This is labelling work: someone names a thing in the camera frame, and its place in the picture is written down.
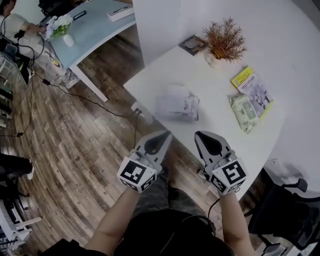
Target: white wall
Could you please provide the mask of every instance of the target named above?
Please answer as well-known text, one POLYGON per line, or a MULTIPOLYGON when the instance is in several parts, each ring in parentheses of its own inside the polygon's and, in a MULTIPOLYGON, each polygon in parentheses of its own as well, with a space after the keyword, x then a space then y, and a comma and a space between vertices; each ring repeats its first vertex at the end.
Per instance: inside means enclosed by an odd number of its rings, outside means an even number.
POLYGON ((309 18, 290 0, 135 0, 133 4, 146 64, 195 30, 201 32, 210 21, 234 18, 246 37, 243 63, 260 74, 271 95, 287 110, 271 157, 280 158, 292 173, 303 173, 309 187, 317 190, 320 32, 309 18), (160 11, 146 14, 147 4, 142 2, 160 6, 160 11))
POLYGON ((38 24, 45 18, 38 4, 39 0, 17 0, 12 12, 21 15, 30 23, 38 24))

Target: desk leg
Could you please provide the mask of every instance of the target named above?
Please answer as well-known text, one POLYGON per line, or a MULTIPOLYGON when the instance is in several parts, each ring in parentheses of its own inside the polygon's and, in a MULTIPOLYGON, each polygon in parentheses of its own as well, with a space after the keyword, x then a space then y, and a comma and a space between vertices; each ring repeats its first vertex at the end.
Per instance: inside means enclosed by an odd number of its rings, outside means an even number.
POLYGON ((93 82, 81 71, 77 65, 70 66, 70 69, 75 73, 82 82, 85 83, 103 102, 107 102, 108 98, 94 85, 93 82))

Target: white table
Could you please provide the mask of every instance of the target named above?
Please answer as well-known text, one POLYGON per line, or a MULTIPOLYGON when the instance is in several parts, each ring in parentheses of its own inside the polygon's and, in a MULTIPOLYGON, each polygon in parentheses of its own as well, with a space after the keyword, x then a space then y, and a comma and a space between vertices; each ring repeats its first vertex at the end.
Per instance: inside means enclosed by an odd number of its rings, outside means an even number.
POLYGON ((107 13, 126 6, 129 4, 113 0, 83 3, 69 12, 74 17, 86 11, 86 15, 75 20, 68 31, 75 41, 74 46, 68 47, 61 36, 51 42, 62 65, 70 68, 104 102, 108 100, 107 97, 79 69, 78 64, 106 41, 136 23, 134 14, 115 22, 109 20, 107 13))
MULTIPOLYGON (((234 67, 236 65, 226 65, 228 70, 234 67)), ((209 131, 223 136, 235 150, 237 157, 243 159, 249 174, 237 193, 240 199, 270 155, 283 125, 285 113, 279 102, 275 101, 259 125, 250 134, 244 133, 228 100, 228 95, 237 93, 230 83, 231 76, 219 72, 219 69, 212 69, 202 53, 192 56, 176 46, 134 76, 124 87, 152 115, 155 114, 156 97, 164 93, 168 84, 185 85, 198 96, 198 122, 159 121, 202 163, 194 141, 195 132, 209 131)))

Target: white flowers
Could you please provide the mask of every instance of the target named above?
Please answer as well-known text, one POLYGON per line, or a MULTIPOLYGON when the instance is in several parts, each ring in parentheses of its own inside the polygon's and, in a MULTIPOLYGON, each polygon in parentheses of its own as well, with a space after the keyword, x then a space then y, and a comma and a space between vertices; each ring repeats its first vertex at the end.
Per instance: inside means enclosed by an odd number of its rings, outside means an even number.
POLYGON ((74 21, 69 14, 60 16, 53 16, 47 23, 46 39, 52 39, 55 36, 66 34, 70 24, 74 21))

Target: dried plant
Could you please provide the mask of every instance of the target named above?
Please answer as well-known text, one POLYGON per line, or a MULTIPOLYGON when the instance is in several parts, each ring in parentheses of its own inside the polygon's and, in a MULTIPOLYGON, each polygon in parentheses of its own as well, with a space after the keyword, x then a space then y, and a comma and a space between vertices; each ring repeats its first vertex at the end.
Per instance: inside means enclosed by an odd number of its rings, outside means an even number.
POLYGON ((236 24, 231 17, 223 19, 223 22, 223 25, 211 22, 210 28, 203 30, 205 39, 199 40, 208 46, 210 53, 218 60, 226 59, 229 62, 241 60, 247 50, 242 30, 239 26, 235 27, 236 24))

